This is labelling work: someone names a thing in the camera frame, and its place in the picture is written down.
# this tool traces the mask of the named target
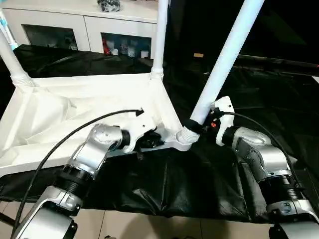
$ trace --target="black tarp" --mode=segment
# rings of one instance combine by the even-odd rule
[[[15,50],[31,77],[145,73],[150,68],[137,59],[92,52],[21,46]],[[208,75],[194,65],[170,63],[164,85],[183,122],[188,119]],[[0,63],[1,106],[9,102],[13,87]],[[289,154],[319,171],[319,84],[311,77],[233,69],[220,96],[230,96],[235,111],[266,126]],[[236,125],[255,125],[235,118]],[[43,169],[31,190],[35,202],[60,168]],[[319,184],[302,165],[296,169],[313,206]],[[22,198],[33,172],[0,178],[0,200]],[[265,201],[247,164],[227,147],[205,137],[190,151],[166,149],[110,158],[91,189],[84,208],[140,212],[163,216],[189,216],[264,223]]]

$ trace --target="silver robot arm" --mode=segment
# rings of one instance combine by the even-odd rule
[[[218,121],[215,111],[234,112],[229,97],[212,105],[212,126]],[[267,203],[267,214],[275,224],[269,231],[270,238],[318,239],[319,218],[292,175],[283,152],[272,145],[267,135],[234,127],[234,116],[224,115],[219,120],[216,143],[231,147],[248,163]]]
[[[72,239],[76,216],[90,185],[94,182],[106,154],[116,149],[129,153],[137,140],[155,129],[145,114],[124,127],[97,124],[86,141],[73,153],[52,186],[46,188],[14,233],[15,239]]]

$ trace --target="white pipe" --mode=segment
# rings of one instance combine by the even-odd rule
[[[168,0],[159,0],[157,32],[154,49],[155,54],[151,71],[152,78],[163,78],[163,56],[167,25],[167,7]]]
[[[191,114],[191,120],[203,124],[216,100],[256,18],[264,0],[245,0],[223,49]]]
[[[23,70],[2,31],[0,31],[0,55],[11,73],[14,85],[33,86],[32,79]]]

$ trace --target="floor tile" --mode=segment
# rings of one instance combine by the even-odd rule
[[[8,202],[0,202],[0,213],[3,213],[7,204],[8,204]]]
[[[199,219],[106,211],[99,239],[201,239]]]
[[[81,209],[74,221],[78,224],[75,239],[98,239],[103,222],[104,211]]]
[[[13,219],[15,219],[16,213],[18,212],[20,202],[11,202],[8,203],[3,213]],[[30,211],[32,208],[33,203],[26,203],[22,212],[22,217],[24,218],[25,215]],[[0,238],[1,239],[10,239],[12,227],[0,222]]]
[[[202,239],[269,239],[270,224],[201,219]]]

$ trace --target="shelf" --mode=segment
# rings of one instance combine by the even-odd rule
[[[97,0],[6,0],[0,8],[23,9],[157,23],[156,1],[121,0],[118,12],[102,12]]]

